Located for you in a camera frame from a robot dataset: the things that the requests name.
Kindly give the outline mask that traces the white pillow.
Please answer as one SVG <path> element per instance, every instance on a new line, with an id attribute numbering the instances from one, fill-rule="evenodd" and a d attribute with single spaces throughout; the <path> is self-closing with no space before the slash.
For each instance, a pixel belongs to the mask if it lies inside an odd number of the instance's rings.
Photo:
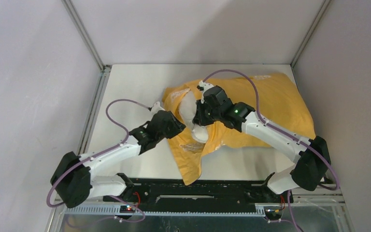
<path id="1" fill-rule="evenodd" d="M 190 130 L 191 137 L 198 143 L 207 143 L 208 131 L 205 126 L 193 123 L 196 116 L 197 105 L 194 93 L 191 90 L 183 96 L 178 106 L 178 112 L 186 127 Z"/>

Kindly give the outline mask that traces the yellow and blue pillowcase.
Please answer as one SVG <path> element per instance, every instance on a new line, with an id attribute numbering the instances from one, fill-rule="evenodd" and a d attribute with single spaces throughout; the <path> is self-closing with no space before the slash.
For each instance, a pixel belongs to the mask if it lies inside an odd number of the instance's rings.
<path id="1" fill-rule="evenodd" d="M 244 77 L 231 79 L 211 77 L 208 82 L 222 87 L 233 102 L 244 102 L 252 107 L 256 107 L 255 90 L 257 90 L 260 113 L 263 116 L 301 136 L 311 139 L 316 136 L 312 116 L 296 85 L 288 76 L 283 73 L 274 73 L 251 76 L 250 80 L 255 84 L 254 87 Z M 196 100 L 201 99 L 202 94 L 197 89 L 198 83 L 198 80 L 185 82 L 176 87 L 168 87 L 163 92 L 163 108 L 172 111 L 182 123 L 184 122 L 179 115 L 178 106 L 188 90 L 194 93 Z M 170 150 L 186 185 L 200 178 L 202 157 L 224 145 L 230 148 L 269 147 L 264 141 L 228 129 L 220 122 L 215 122 L 206 128 L 208 141 L 205 144 L 196 142 L 187 127 L 182 133 L 168 140 Z"/>

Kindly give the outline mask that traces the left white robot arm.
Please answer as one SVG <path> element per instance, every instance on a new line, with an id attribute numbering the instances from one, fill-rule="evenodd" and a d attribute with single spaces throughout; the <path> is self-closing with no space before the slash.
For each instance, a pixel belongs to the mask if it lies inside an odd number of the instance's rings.
<path id="1" fill-rule="evenodd" d="M 87 199 L 116 196 L 128 201 L 133 196 L 131 180 L 123 173 L 102 176 L 119 162 L 139 156 L 163 139 L 171 139 L 186 128 L 172 112 L 159 110 L 151 120 L 132 129 L 119 144 L 99 153 L 66 153 L 50 179 L 52 188 L 67 208 L 75 208 Z"/>

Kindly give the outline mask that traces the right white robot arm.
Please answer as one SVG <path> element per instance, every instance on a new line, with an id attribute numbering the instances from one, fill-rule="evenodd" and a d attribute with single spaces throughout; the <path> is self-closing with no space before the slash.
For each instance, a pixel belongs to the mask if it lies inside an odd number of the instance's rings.
<path id="1" fill-rule="evenodd" d="M 274 202 L 290 189 L 314 191 L 321 185 L 321 179 L 331 164 L 325 139 L 304 137 L 273 124 L 254 107 L 244 102 L 233 103 L 219 86 L 201 82 L 198 90 L 202 97 L 196 102 L 194 124 L 208 126 L 221 122 L 229 129 L 264 141 L 293 162 L 293 166 L 266 179 L 261 190 L 264 200 Z"/>

